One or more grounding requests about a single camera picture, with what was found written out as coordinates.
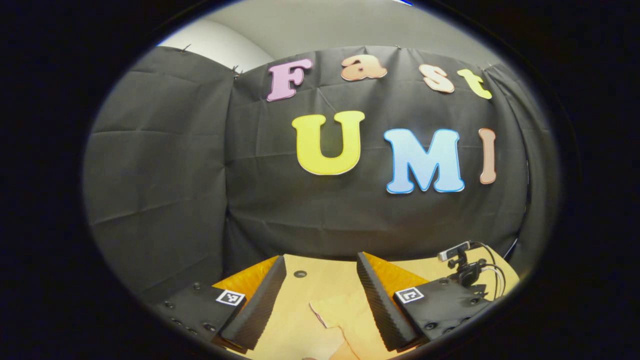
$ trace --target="white wall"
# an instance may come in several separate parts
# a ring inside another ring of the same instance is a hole
[[[237,72],[248,71],[274,59],[256,44],[230,28],[208,19],[195,21],[162,41],[170,46],[206,56]]]

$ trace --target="ceiling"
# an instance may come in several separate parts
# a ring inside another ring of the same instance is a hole
[[[393,0],[244,0],[206,17],[274,59],[352,45],[398,45],[480,67],[497,54],[472,35],[424,10]]]

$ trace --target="cable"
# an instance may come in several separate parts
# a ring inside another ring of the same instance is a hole
[[[500,273],[502,274],[502,279],[504,280],[504,288],[502,289],[502,294],[500,294],[500,296],[503,296],[504,291],[507,288],[507,280],[506,280],[506,276],[504,275],[504,271],[502,271],[502,269],[496,264],[486,264],[486,266],[493,266],[494,268],[498,269],[498,271],[500,271]]]
[[[482,247],[484,247],[484,249],[489,253],[489,256],[491,256],[491,262],[495,265],[495,258],[493,257],[493,253],[491,252],[491,250],[489,250],[489,247],[486,246],[485,244],[478,242],[478,241],[472,241],[470,243],[471,245],[480,245]],[[493,298],[495,299],[496,297],[498,297],[498,275],[495,275],[495,291],[493,292]]]
[[[505,289],[504,278],[503,278],[503,277],[502,277],[502,275],[498,272],[498,270],[496,270],[496,269],[494,269],[494,268],[492,268],[492,267],[482,268],[482,270],[480,270],[480,272],[484,272],[484,271],[487,271],[487,270],[490,270],[490,271],[492,271],[492,272],[495,272],[495,275],[497,276],[497,278],[498,278],[498,280],[499,280],[499,281],[496,281],[495,288],[496,288],[496,290],[498,289],[498,282],[499,282],[499,284],[500,284],[500,289],[501,289],[501,291],[500,291],[500,296],[503,296],[503,295],[504,295],[504,289]]]

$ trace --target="black fabric backdrop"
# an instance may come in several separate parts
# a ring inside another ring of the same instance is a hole
[[[345,81],[340,63],[356,54],[375,55],[388,74]],[[267,102],[268,68],[303,58],[314,66],[297,94]],[[444,69],[455,92],[430,89],[423,63]],[[492,99],[471,91],[460,69],[481,76]],[[291,56],[234,80],[212,60],[157,47],[113,90],[88,141],[84,193],[95,237],[113,270],[148,301],[277,254],[354,259],[366,251],[399,260],[467,240],[504,255],[519,237],[511,264],[522,275],[552,225],[560,173],[545,113],[519,79],[505,65],[480,69],[363,46]],[[338,176],[302,169],[292,120],[324,115],[321,148],[333,157],[342,151],[333,115],[348,110],[365,114],[358,165]],[[497,136],[497,179],[488,185],[479,182],[482,127]],[[465,189],[439,193],[432,182],[426,192],[388,193],[392,151],[383,133],[394,128],[411,130],[427,150],[436,130],[457,131]]]

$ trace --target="tan table surface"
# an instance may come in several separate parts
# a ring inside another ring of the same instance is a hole
[[[496,264],[504,271],[506,294],[517,284],[519,278],[498,254],[493,252],[493,256]],[[484,248],[467,251],[467,257],[469,262],[484,258],[491,263],[491,257]],[[271,318],[255,349],[247,351],[243,356],[253,360],[301,360],[304,357],[316,360],[358,359],[348,350],[350,356],[338,356],[340,359],[336,356],[332,357],[341,346],[343,348],[339,353],[345,354],[344,347],[348,347],[345,337],[340,327],[326,329],[309,306],[313,301],[356,292],[358,294],[353,295],[356,298],[361,297],[357,301],[361,302],[362,306],[368,307],[366,295],[356,272],[356,262],[304,258],[288,254],[284,258],[287,276],[276,298]],[[454,272],[447,267],[446,262],[441,263],[437,258],[393,261],[392,263],[429,281],[446,277]],[[307,276],[302,278],[293,276],[293,273],[298,270],[306,271]],[[486,291],[489,293],[486,299],[493,299],[493,290],[496,285],[493,272],[481,273],[476,284],[486,284]],[[384,349],[370,310],[368,314],[367,318],[362,320],[365,324],[363,328],[373,327],[373,329],[363,329],[363,332],[368,336],[367,341],[371,342],[372,351],[381,349],[381,352],[373,353],[375,357],[390,359],[397,356],[396,351],[387,352]]]

